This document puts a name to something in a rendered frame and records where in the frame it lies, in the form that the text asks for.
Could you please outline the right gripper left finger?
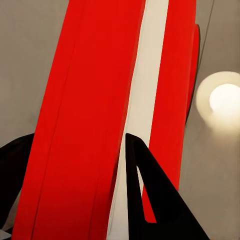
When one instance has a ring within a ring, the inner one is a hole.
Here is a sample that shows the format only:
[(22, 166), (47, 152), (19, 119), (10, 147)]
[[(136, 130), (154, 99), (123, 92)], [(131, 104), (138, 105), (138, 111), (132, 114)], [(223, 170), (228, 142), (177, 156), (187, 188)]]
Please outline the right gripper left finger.
[(0, 147), (0, 229), (23, 186), (35, 133)]

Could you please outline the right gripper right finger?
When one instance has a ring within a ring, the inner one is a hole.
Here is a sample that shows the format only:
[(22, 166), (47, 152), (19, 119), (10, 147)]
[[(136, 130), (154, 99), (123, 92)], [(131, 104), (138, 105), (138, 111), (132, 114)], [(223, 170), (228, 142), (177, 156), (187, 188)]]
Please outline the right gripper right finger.
[[(144, 141), (125, 135), (129, 240), (210, 240)], [(145, 220), (137, 167), (156, 223)]]

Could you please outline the radio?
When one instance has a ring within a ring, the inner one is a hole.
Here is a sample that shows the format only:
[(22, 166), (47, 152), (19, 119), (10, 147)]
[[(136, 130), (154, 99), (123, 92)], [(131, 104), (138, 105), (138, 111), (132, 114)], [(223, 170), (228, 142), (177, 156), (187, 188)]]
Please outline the radio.
[[(126, 133), (177, 192), (197, 0), (69, 0), (11, 240), (129, 240)], [(145, 220), (157, 223), (139, 170)]]

